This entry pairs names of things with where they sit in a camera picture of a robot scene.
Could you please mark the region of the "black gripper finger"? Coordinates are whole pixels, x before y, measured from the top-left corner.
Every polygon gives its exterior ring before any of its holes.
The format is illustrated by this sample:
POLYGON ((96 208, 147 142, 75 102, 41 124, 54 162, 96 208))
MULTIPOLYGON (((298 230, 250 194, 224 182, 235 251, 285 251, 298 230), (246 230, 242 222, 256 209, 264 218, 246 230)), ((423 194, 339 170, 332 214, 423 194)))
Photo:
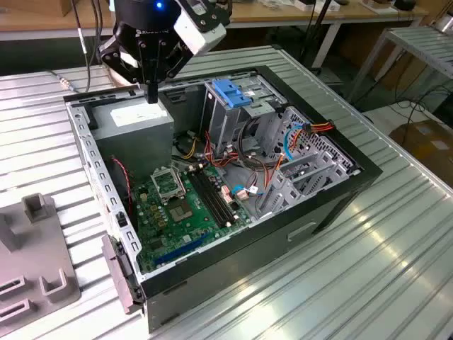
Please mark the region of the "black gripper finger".
POLYGON ((174 78, 193 56, 188 46, 179 38, 160 40, 152 77, 152 103, 158 101, 159 84, 174 78))
POLYGON ((98 59, 123 79, 138 85, 143 90, 147 103, 152 103, 152 82, 145 77, 142 63, 128 53, 114 35, 101 43, 98 59))

